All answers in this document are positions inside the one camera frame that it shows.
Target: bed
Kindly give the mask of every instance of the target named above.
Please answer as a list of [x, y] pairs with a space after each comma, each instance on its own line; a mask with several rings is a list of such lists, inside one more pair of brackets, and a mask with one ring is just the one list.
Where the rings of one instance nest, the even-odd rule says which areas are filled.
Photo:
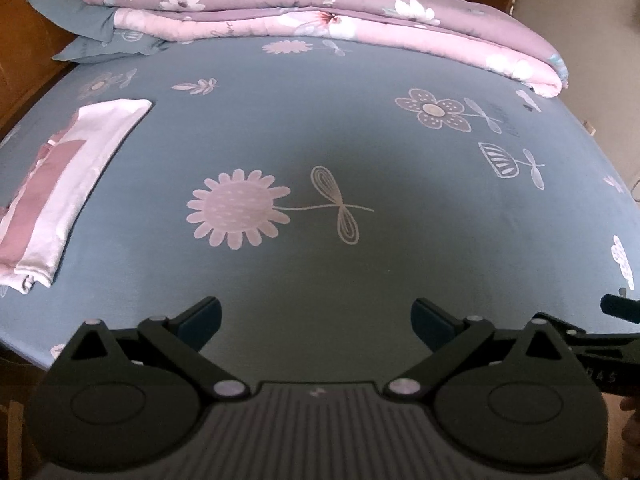
[[0, 343], [39, 367], [85, 319], [129, 328], [204, 296], [223, 323], [202, 354], [249, 384], [388, 380], [427, 352], [410, 326], [418, 297], [500, 327], [543, 310], [636, 330], [599, 308], [638, 297], [636, 205], [558, 97], [304, 30], [181, 38], [69, 71], [50, 56], [72, 36], [24, 0], [0, 9], [20, 16], [0, 54], [1, 205], [79, 107], [153, 103], [51, 286], [0, 288]]

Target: human hand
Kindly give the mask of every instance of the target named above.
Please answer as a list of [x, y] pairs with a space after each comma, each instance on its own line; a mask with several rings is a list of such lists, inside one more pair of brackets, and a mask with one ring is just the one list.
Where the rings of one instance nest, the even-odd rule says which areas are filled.
[[640, 397], [625, 397], [620, 410], [635, 413], [629, 417], [622, 430], [622, 474], [629, 479], [640, 478]]

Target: pillow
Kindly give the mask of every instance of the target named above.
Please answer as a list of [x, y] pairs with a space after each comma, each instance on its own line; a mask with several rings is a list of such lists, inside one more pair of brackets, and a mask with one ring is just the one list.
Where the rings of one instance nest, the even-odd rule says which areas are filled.
[[113, 33], [113, 39], [109, 42], [80, 36], [51, 59], [76, 63], [98, 63], [132, 54], [150, 56], [168, 47], [168, 42], [165, 40], [135, 30], [117, 28]]
[[78, 36], [111, 41], [115, 9], [87, 5], [82, 0], [27, 0], [49, 21]]

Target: screw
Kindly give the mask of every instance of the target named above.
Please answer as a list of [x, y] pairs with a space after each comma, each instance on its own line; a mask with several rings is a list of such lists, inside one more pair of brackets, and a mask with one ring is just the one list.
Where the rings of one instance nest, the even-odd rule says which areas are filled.
[[402, 377], [391, 381], [389, 389], [396, 395], [413, 395], [420, 391], [420, 383], [413, 379]]
[[246, 386], [236, 380], [218, 381], [213, 386], [213, 391], [220, 397], [237, 397], [244, 394], [245, 390]]

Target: folded towel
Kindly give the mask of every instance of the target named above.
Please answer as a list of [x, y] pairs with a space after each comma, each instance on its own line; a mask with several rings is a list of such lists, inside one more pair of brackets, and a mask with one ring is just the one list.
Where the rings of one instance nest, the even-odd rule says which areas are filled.
[[0, 286], [23, 294], [34, 282], [51, 286], [84, 202], [151, 106], [146, 99], [83, 106], [41, 147], [9, 207], [0, 210]]

